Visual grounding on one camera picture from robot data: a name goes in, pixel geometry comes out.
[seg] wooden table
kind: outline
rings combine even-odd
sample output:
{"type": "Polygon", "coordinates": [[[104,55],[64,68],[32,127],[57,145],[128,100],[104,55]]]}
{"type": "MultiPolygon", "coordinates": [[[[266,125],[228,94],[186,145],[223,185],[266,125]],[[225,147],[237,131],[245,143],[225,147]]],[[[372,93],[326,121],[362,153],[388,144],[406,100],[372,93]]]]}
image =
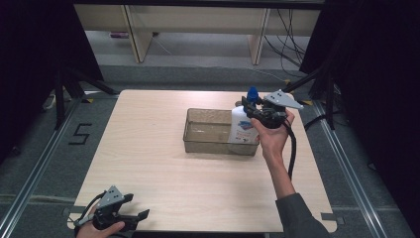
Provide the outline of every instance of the wooden table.
{"type": "MultiPolygon", "coordinates": [[[[187,154],[183,133],[188,108],[232,109],[246,92],[125,90],[120,94],[75,206],[86,206],[116,185],[133,193],[121,214],[137,215],[142,231],[281,232],[271,178],[261,147],[253,157],[187,154]]],[[[314,217],[330,232],[332,209],[299,113],[293,130],[297,157],[293,183],[314,217]]],[[[286,163],[290,144],[285,146],[286,163]]],[[[80,214],[70,214],[75,219],[80,214]]]]}

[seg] metal rail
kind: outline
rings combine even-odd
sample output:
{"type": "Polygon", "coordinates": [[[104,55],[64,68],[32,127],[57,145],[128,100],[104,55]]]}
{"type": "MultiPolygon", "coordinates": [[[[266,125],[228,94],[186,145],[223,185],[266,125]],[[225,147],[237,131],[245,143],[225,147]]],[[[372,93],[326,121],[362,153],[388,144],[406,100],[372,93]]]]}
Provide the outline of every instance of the metal rail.
{"type": "MultiPolygon", "coordinates": [[[[324,108],[318,101],[314,101],[314,108],[318,116],[325,114],[324,108]]],[[[337,161],[340,164],[343,174],[347,180],[347,183],[349,184],[350,189],[352,190],[362,215],[365,218],[367,227],[370,230],[372,237],[388,237],[383,228],[382,222],[379,219],[379,216],[377,215],[370,200],[368,199],[368,196],[336,135],[336,132],[330,129],[330,126],[325,120],[321,121],[321,125],[328,138],[328,141],[330,142],[331,147],[333,148],[337,161]]]]}
{"type": "Polygon", "coordinates": [[[52,133],[52,137],[50,138],[49,142],[47,143],[47,146],[44,148],[43,153],[41,154],[30,175],[25,181],[25,184],[22,186],[12,205],[9,207],[9,210],[7,211],[6,215],[3,216],[0,222],[1,238],[8,238],[12,234],[13,229],[15,228],[16,224],[19,221],[19,218],[24,212],[32,193],[34,192],[35,188],[37,187],[37,184],[41,180],[44,171],[47,169],[51,157],[69,124],[73,112],[80,104],[80,102],[81,98],[73,98],[72,102],[69,105],[69,108],[67,109],[67,116],[61,123],[61,126],[52,133]]]}

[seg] human hand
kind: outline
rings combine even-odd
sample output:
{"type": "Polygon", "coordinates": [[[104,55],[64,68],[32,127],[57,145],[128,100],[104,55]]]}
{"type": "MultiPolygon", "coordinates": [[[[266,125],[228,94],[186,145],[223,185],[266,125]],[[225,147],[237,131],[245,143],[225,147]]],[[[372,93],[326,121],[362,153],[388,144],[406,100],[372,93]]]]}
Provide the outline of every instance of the human hand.
{"type": "MultiPolygon", "coordinates": [[[[294,120],[294,115],[286,109],[286,121],[285,123],[291,124],[294,120]]],[[[288,138],[288,133],[284,125],[281,125],[276,129],[268,129],[259,120],[252,118],[251,123],[257,129],[260,134],[260,142],[262,145],[262,155],[267,161],[268,165],[272,165],[275,162],[282,163],[282,153],[284,145],[288,138]]]]}
{"type": "MultiPolygon", "coordinates": [[[[90,210],[89,214],[95,213],[96,206],[90,210]]],[[[112,224],[110,227],[104,230],[98,230],[93,225],[92,221],[88,221],[80,227],[76,238],[106,238],[114,233],[117,233],[124,228],[124,221],[120,221],[112,224]]]]}

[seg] finger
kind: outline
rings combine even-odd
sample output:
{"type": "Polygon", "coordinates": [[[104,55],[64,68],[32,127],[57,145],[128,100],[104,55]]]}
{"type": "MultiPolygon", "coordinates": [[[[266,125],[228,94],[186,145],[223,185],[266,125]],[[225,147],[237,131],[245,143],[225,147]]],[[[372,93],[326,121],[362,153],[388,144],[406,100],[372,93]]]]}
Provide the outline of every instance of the finger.
{"type": "Polygon", "coordinates": [[[112,224],[112,226],[110,226],[110,227],[108,227],[108,228],[106,228],[105,230],[103,230],[102,232],[103,232],[103,234],[105,235],[105,236],[110,236],[110,235],[112,235],[112,234],[114,234],[114,233],[117,233],[117,232],[119,232],[121,229],[123,229],[124,228],[124,226],[125,226],[125,223],[124,223],[124,221],[120,221],[120,222],[117,222],[117,223],[114,223],[114,224],[112,224]]]}
{"type": "Polygon", "coordinates": [[[92,206],[92,208],[89,211],[89,214],[95,213],[95,210],[96,210],[96,204],[94,206],[92,206]]]}
{"type": "Polygon", "coordinates": [[[258,132],[263,130],[264,125],[261,123],[261,121],[257,120],[256,118],[251,118],[251,124],[257,129],[258,132]]]}
{"type": "Polygon", "coordinates": [[[286,120],[289,122],[290,124],[289,126],[291,126],[291,124],[293,124],[294,114],[291,111],[286,109],[286,115],[287,115],[286,120]]]}

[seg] cable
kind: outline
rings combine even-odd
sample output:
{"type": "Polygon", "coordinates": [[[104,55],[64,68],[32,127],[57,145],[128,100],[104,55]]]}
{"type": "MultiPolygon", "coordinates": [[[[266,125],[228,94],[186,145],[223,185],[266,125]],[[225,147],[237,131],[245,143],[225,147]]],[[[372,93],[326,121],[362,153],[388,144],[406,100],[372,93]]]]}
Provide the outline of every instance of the cable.
{"type": "Polygon", "coordinates": [[[86,208],[84,208],[84,210],[83,210],[83,212],[81,213],[80,217],[79,217],[78,219],[76,219],[75,221],[73,221],[73,224],[74,224],[74,237],[76,237],[76,236],[77,236],[77,233],[78,233],[78,232],[79,232],[79,230],[80,230],[80,225],[78,225],[78,222],[79,222],[81,219],[83,219],[83,217],[86,215],[87,211],[89,211],[89,209],[90,209],[90,207],[93,205],[93,203],[94,203],[96,200],[98,200],[98,199],[102,198],[102,197],[105,195],[105,193],[106,193],[106,190],[105,190],[104,192],[102,192],[102,193],[98,194],[97,196],[95,196],[95,198],[93,198],[93,199],[89,202],[89,204],[86,206],[86,208]]]}
{"type": "Polygon", "coordinates": [[[294,45],[296,56],[299,59],[299,62],[302,63],[303,56],[299,53],[299,50],[297,49],[299,47],[297,46],[296,42],[294,41],[292,21],[293,21],[293,10],[289,9],[289,31],[288,31],[288,35],[290,37],[291,42],[294,45]]]}
{"type": "Polygon", "coordinates": [[[266,42],[268,43],[268,45],[274,50],[275,53],[280,55],[280,65],[281,65],[281,69],[287,73],[290,76],[295,76],[295,77],[302,77],[300,75],[295,75],[293,73],[288,72],[284,66],[283,66],[283,58],[286,58],[287,60],[289,60],[290,62],[292,62],[293,64],[295,64],[296,66],[300,67],[300,63],[296,62],[295,60],[293,60],[292,58],[288,57],[287,55],[285,55],[283,52],[279,51],[275,46],[273,46],[271,44],[271,42],[268,40],[268,38],[266,36],[264,36],[266,42]]]}
{"type": "Polygon", "coordinates": [[[293,10],[289,9],[289,29],[287,29],[286,24],[284,23],[283,18],[281,17],[281,13],[279,9],[277,9],[277,14],[280,17],[280,20],[284,26],[284,29],[286,30],[287,36],[290,37],[290,40],[292,41],[294,45],[294,50],[299,52],[297,48],[299,48],[302,51],[302,54],[305,54],[305,50],[303,50],[301,47],[299,47],[296,42],[294,41],[294,35],[293,35],[293,25],[292,25],[292,19],[293,19],[293,10]]]}
{"type": "Polygon", "coordinates": [[[290,155],[289,168],[287,170],[287,173],[291,180],[291,176],[293,174],[294,162],[296,161],[296,137],[294,136],[293,130],[291,130],[291,127],[289,126],[290,122],[287,119],[285,119],[282,125],[284,125],[284,127],[286,128],[287,133],[289,134],[290,140],[291,140],[291,155],[290,155]]]}
{"type": "MultiPolygon", "coordinates": [[[[342,110],[337,110],[333,112],[333,114],[339,114],[339,113],[342,113],[342,110]]],[[[327,114],[323,114],[321,116],[317,116],[315,119],[312,119],[310,122],[305,124],[304,126],[305,131],[307,131],[309,127],[311,127],[313,124],[315,124],[315,122],[325,119],[326,117],[327,117],[327,114]]]]}
{"type": "MultiPolygon", "coordinates": [[[[284,44],[285,45],[285,42],[280,38],[280,36],[276,36],[277,37],[277,39],[282,43],[282,44],[284,44]]],[[[301,52],[300,50],[298,50],[298,49],[296,49],[296,48],[292,48],[292,47],[290,47],[290,46],[288,46],[288,45],[286,45],[286,47],[287,48],[289,48],[290,50],[292,50],[292,51],[296,51],[296,52],[298,52],[298,53],[300,53],[300,54],[305,54],[306,52],[301,52]]]]}

